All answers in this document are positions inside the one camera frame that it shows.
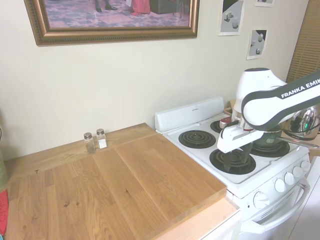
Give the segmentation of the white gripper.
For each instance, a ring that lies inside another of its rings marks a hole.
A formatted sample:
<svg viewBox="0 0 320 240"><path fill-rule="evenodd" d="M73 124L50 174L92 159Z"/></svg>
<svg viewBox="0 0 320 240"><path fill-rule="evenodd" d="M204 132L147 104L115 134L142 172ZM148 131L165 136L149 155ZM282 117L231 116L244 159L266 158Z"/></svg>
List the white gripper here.
<svg viewBox="0 0 320 240"><path fill-rule="evenodd" d="M217 148L226 153L224 157L224 169L227 173L230 172L233 160L233 150L241 147L242 155L241 162L245 164L250 156L253 147L253 142L263 136L263 131L251 130L246 131L240 127L237 121L228 123L220 132Z"/></svg>

